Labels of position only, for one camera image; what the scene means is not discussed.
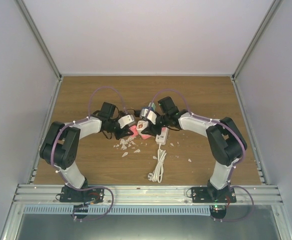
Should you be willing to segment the small pink plug adapter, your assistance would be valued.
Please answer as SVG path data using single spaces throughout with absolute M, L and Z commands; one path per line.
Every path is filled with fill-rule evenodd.
M 137 126 L 136 125 L 133 125 L 133 126 L 129 127 L 129 130 L 133 133 L 131 135 L 131 137 L 136 137 L 139 134 L 138 131 L 137 131 Z

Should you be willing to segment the blue cube socket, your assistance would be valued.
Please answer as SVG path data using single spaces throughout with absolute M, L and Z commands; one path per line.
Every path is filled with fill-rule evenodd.
M 152 108 L 149 108 L 149 107 L 142 108 L 140 112 L 140 116 L 144 117 L 145 115 L 147 115 L 149 110 L 152 110 Z

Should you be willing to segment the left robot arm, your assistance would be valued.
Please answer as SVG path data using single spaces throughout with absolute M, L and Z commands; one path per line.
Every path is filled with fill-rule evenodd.
M 79 141 L 87 136 L 110 134 L 119 140 L 133 135 L 131 127 L 135 117 L 127 111 L 120 111 L 114 104 L 104 102 L 100 110 L 89 113 L 81 120 L 69 123 L 55 121 L 50 125 L 40 149 L 40 158 L 55 168 L 65 185 L 72 188 L 71 196 L 78 202 L 88 198 L 88 183 L 81 174 L 75 160 Z

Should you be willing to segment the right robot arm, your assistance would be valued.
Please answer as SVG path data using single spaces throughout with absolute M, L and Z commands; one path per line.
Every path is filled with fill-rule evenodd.
M 167 96 L 158 101 L 162 114 L 154 110 L 153 103 L 141 109 L 139 117 L 147 122 L 143 134 L 159 136 L 163 128 L 191 131 L 208 139 L 215 159 L 213 174 L 207 183 L 207 196 L 214 203 L 221 201 L 230 191 L 233 169 L 245 157 L 247 143 L 234 121 L 206 118 L 183 109 L 179 110 L 172 98 Z

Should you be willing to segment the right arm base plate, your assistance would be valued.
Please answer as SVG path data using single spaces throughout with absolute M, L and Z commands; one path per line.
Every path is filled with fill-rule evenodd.
M 234 190 L 229 187 L 216 190 L 213 187 L 193 186 L 186 191 L 186 196 L 192 199 L 193 203 L 236 203 L 236 195 Z

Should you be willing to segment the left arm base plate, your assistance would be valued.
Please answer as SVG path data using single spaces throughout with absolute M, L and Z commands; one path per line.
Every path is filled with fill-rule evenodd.
M 61 193 L 56 195 L 56 200 L 61 203 L 102 203 L 104 190 L 102 188 L 91 189 L 87 191 L 74 190 L 71 187 L 62 187 Z

